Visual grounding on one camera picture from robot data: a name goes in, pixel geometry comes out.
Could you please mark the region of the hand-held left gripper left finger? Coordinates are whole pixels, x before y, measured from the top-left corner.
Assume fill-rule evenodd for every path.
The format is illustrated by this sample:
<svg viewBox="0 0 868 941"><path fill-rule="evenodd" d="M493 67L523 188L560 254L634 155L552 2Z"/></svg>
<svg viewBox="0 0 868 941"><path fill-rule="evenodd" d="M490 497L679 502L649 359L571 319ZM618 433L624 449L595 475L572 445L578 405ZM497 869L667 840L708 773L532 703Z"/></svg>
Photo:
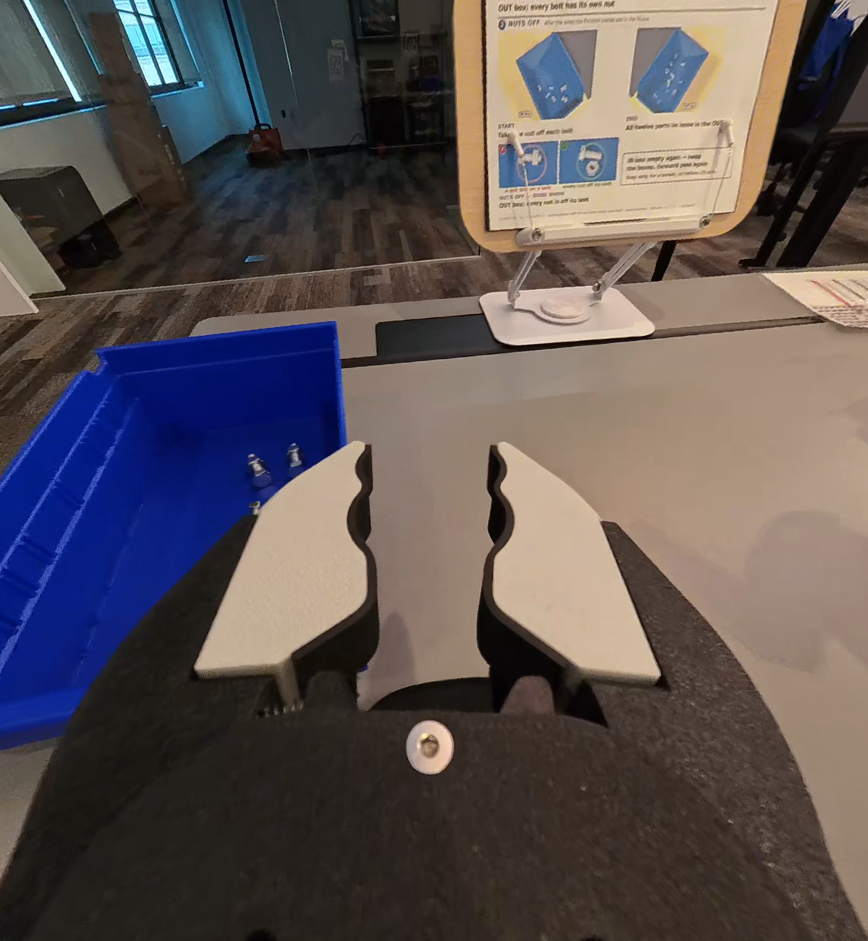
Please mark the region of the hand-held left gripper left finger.
<svg viewBox="0 0 868 941"><path fill-rule="evenodd" d="M267 677L281 706L339 675L353 697L379 644L372 447L352 441L263 503L194 663L202 680Z"/></svg>

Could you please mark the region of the laminated paper sheet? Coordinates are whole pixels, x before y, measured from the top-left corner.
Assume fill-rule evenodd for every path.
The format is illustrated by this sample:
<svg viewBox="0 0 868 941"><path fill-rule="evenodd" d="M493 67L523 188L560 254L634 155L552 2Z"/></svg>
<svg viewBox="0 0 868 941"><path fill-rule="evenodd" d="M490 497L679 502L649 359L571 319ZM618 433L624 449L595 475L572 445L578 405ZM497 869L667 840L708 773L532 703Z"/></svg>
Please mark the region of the laminated paper sheet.
<svg viewBox="0 0 868 941"><path fill-rule="evenodd" d="M868 270L815 268L765 277L821 320L868 329Z"/></svg>

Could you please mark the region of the grey cabinet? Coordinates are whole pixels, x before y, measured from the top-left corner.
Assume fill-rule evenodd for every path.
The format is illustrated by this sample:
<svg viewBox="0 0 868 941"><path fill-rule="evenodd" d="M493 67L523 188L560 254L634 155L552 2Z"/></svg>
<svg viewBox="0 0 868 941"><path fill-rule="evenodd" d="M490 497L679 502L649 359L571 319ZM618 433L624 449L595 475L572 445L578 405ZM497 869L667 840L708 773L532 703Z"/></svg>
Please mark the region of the grey cabinet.
<svg viewBox="0 0 868 941"><path fill-rule="evenodd" d="M122 255L103 212L74 167L4 171L0 196L54 268L93 268Z"/></svg>

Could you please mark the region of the instruction sheet on wooden stand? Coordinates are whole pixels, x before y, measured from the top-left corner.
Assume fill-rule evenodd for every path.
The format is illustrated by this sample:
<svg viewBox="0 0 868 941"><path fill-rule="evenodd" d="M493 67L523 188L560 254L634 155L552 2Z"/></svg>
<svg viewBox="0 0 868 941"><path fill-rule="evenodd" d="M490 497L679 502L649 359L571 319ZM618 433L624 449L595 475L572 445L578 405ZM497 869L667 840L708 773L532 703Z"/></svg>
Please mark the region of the instruction sheet on wooden stand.
<svg viewBox="0 0 868 941"><path fill-rule="evenodd" d="M539 229L488 231L484 2L455 2L453 38L455 117L460 213L477 244L495 253L520 253L508 286L480 298L493 339L504 347L641 339L652 321L617 282L647 252L668 241L692 241L727 233L753 207L768 157L804 17L804 2L777 2L775 22L744 152L739 201L727 215L706 218L698 229L622 226L579 229L581 239L545 239Z"/></svg>

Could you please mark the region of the blue plastic bin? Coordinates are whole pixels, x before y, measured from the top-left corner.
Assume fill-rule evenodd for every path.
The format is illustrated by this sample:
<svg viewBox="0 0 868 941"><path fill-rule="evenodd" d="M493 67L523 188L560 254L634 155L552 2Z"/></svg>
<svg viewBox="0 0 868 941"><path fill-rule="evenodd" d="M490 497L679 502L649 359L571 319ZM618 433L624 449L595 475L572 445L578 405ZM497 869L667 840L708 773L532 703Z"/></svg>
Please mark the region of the blue plastic bin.
<svg viewBox="0 0 868 941"><path fill-rule="evenodd" d="M306 470L347 442L333 322L98 356L0 477L0 750L64 733L141 618L298 475L292 443Z"/></svg>

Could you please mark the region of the black shelving rack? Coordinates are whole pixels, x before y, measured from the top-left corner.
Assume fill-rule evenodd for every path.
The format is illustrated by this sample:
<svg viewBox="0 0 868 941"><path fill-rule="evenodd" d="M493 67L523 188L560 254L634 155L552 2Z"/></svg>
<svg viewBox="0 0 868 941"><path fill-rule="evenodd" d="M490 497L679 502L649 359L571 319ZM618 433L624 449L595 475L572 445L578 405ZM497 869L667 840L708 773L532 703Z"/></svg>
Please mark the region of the black shelving rack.
<svg viewBox="0 0 868 941"><path fill-rule="evenodd" d="M367 145L379 156L455 142L452 1L351 1Z"/></svg>

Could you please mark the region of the blue jacket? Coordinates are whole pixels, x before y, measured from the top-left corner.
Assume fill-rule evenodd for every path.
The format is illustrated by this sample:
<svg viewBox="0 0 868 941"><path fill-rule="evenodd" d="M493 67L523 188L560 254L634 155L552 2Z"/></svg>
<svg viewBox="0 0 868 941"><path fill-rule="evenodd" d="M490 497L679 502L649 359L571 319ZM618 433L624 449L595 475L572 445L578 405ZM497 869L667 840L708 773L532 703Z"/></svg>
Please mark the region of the blue jacket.
<svg viewBox="0 0 868 941"><path fill-rule="evenodd" d="M853 33L868 17L868 1L808 2L793 78L801 86L824 77L840 62Z"/></svg>

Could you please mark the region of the tall cardboard box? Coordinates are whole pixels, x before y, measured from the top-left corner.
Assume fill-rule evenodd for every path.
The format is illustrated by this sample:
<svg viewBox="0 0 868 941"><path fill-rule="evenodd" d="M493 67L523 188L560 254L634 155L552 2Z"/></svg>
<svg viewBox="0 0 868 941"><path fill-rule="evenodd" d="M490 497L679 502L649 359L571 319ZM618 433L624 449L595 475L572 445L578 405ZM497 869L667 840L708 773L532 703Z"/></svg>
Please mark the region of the tall cardboard box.
<svg viewBox="0 0 868 941"><path fill-rule="evenodd" d="M186 204L190 193L181 161L131 59L119 15L93 12L87 19L102 63L99 88L124 181L144 209Z"/></svg>

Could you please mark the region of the paned window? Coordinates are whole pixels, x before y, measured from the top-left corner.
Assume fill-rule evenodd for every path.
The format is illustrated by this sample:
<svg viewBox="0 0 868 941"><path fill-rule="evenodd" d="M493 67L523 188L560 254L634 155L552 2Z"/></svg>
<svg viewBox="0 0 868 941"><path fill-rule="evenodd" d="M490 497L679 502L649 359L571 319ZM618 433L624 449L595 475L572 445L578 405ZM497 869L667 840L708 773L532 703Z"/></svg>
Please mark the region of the paned window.
<svg viewBox="0 0 868 941"><path fill-rule="evenodd" d="M177 2L115 1L113 5L152 94L202 84Z"/></svg>

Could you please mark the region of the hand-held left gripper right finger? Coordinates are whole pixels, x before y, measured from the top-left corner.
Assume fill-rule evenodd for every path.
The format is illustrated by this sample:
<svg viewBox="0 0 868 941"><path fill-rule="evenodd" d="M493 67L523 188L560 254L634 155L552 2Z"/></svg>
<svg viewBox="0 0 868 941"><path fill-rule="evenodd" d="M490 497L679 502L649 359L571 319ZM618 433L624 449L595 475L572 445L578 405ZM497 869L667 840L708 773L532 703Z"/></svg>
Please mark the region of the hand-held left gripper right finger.
<svg viewBox="0 0 868 941"><path fill-rule="evenodd" d="M603 522L562 479L509 442L489 448L487 531L476 640L499 694L541 676L653 687L663 677Z"/></svg>

